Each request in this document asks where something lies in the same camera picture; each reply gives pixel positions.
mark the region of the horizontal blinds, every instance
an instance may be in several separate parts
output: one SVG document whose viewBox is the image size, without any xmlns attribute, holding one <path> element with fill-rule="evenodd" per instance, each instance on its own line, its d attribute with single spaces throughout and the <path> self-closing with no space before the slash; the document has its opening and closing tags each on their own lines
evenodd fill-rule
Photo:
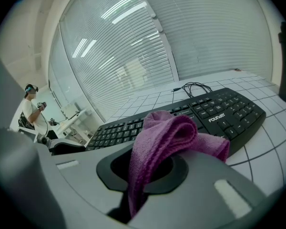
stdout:
<svg viewBox="0 0 286 229">
<path fill-rule="evenodd" d="M 79 110 L 92 106 L 80 88 L 64 49 L 59 27 L 56 29 L 50 54 L 49 81 L 61 107 L 76 104 Z"/>
<path fill-rule="evenodd" d="M 73 0 L 61 19 L 71 67 L 105 120 L 133 92 L 174 81 L 145 5 L 141 0 Z"/>
<path fill-rule="evenodd" d="M 239 68 L 270 80 L 269 29 L 257 0 L 148 0 L 180 80 Z"/>
</svg>

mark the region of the pink cloth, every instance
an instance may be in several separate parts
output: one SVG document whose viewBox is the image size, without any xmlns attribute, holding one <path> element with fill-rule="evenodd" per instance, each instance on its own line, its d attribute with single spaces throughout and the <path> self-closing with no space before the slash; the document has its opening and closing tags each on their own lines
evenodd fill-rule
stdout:
<svg viewBox="0 0 286 229">
<path fill-rule="evenodd" d="M 149 113 L 135 140 L 130 159 L 128 200 L 131 216 L 135 216 L 146 201 L 143 189 L 167 157 L 180 150 L 192 149 L 225 162 L 229 146 L 226 139 L 199 134 L 196 124 L 188 116 L 173 116 L 168 111 Z"/>
</svg>

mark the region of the person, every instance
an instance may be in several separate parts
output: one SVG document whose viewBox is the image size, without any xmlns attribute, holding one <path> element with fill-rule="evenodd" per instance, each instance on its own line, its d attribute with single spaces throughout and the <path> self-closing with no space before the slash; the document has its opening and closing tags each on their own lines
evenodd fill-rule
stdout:
<svg viewBox="0 0 286 229">
<path fill-rule="evenodd" d="M 38 88 L 32 84 L 27 84 L 25 87 L 25 96 L 22 105 L 23 114 L 39 134 L 45 135 L 51 140 L 57 139 L 55 132 L 51 130 L 51 127 L 49 126 L 49 124 L 53 125 L 53 122 L 47 122 L 41 113 L 46 108 L 46 106 L 42 104 L 39 108 L 37 108 L 31 102 L 32 99 L 36 98 L 37 91 Z"/>
</svg>

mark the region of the keyboard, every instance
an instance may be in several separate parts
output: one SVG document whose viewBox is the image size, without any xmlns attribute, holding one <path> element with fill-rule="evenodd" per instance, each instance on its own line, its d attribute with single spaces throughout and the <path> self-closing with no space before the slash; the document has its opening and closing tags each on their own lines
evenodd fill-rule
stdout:
<svg viewBox="0 0 286 229">
<path fill-rule="evenodd" d="M 253 137 L 266 118 L 265 111 L 245 96 L 223 88 L 101 125 L 86 151 L 134 141 L 142 131 L 144 118 L 157 110 L 187 115 L 196 123 L 199 133 L 230 140 L 229 156 Z"/>
</svg>

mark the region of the white desk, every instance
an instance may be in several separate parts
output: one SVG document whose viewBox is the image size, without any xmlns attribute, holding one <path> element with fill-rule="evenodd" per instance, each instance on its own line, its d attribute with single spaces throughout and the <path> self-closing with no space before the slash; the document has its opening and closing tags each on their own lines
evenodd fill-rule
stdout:
<svg viewBox="0 0 286 229">
<path fill-rule="evenodd" d="M 171 92 L 187 82 L 205 83 L 213 91 L 231 88 L 264 109 L 267 118 L 263 125 L 226 163 L 266 195 L 286 185 L 286 103 L 277 95 L 278 86 L 255 74 L 227 71 L 136 92 L 107 123 L 187 99 L 182 89 Z M 192 87 L 194 96 L 204 93 L 200 87 Z"/>
<path fill-rule="evenodd" d="M 77 114 L 76 116 L 74 116 L 72 119 L 70 120 L 65 120 L 63 122 L 61 122 L 59 125 L 57 126 L 52 126 L 53 131 L 56 133 L 56 135 L 61 135 L 65 130 L 67 130 L 68 128 L 70 128 L 71 126 L 77 131 L 77 133 L 79 135 L 82 136 L 82 138 L 86 141 L 89 142 L 90 138 L 85 134 L 85 132 L 83 130 L 81 130 L 79 128 L 79 126 L 77 124 L 75 124 L 75 122 L 86 112 L 86 109 L 82 110 L 79 112 L 79 114 Z"/>
</svg>

